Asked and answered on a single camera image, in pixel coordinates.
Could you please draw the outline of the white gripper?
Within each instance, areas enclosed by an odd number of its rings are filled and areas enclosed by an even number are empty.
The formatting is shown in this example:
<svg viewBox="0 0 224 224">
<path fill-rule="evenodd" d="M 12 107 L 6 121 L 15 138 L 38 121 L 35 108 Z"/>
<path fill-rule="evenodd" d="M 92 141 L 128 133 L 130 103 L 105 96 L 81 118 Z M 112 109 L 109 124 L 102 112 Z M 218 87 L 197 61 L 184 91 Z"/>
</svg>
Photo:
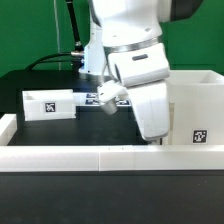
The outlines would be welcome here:
<svg viewBox="0 0 224 224">
<path fill-rule="evenodd" d="M 110 53 L 108 65 L 127 91 L 142 138 L 150 141 L 166 136 L 170 121 L 165 79 L 170 69 L 164 45 Z"/>
</svg>

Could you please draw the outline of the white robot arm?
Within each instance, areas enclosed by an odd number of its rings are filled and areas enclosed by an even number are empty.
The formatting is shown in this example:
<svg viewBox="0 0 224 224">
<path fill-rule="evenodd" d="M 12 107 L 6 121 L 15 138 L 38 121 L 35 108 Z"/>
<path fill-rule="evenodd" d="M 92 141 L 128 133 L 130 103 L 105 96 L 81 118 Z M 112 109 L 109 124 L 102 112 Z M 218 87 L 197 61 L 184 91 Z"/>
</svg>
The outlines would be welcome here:
<svg viewBox="0 0 224 224">
<path fill-rule="evenodd" d="M 113 114 L 116 98 L 130 101 L 144 140 L 168 135 L 165 79 L 170 66 L 162 22 L 190 18 L 203 0 L 88 0 L 93 35 L 80 71 L 99 82 L 99 105 Z"/>
</svg>

